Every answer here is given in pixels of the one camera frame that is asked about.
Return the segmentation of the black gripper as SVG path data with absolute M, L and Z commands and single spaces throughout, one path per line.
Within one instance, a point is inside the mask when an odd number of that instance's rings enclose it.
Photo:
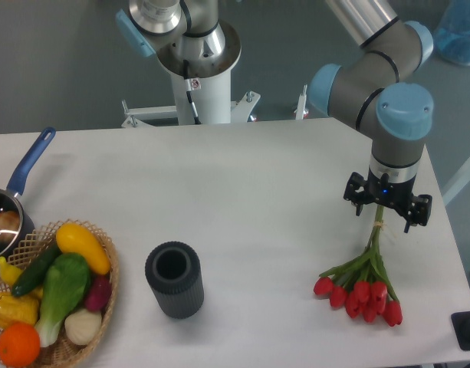
M 358 172 L 352 172 L 343 198 L 355 207 L 356 216 L 360 216 L 363 207 L 370 203 L 395 209 L 405 219 L 404 232 L 408 233 L 411 227 L 427 226 L 432 211 L 431 195 L 412 194 L 415 180 L 412 176 L 406 181 L 392 182 L 391 176 L 383 179 L 383 174 L 376 176 L 371 169 L 366 180 Z

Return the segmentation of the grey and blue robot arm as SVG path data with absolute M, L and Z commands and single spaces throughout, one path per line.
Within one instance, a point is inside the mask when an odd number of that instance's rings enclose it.
M 432 198 L 412 188 L 432 127 L 433 99 L 406 78 L 429 58 L 432 36 L 418 22 L 401 21 L 386 1 L 331 1 L 329 7 L 364 54 L 349 68 L 323 66 L 300 102 L 372 141 L 368 175 L 352 174 L 343 197 L 357 209 L 370 203 L 393 209 L 407 227 L 424 226 Z M 258 96 L 231 100 L 241 45 L 219 18 L 216 2 L 131 1 L 116 23 L 132 48 L 156 56 L 169 73 L 180 124 L 248 120 Z

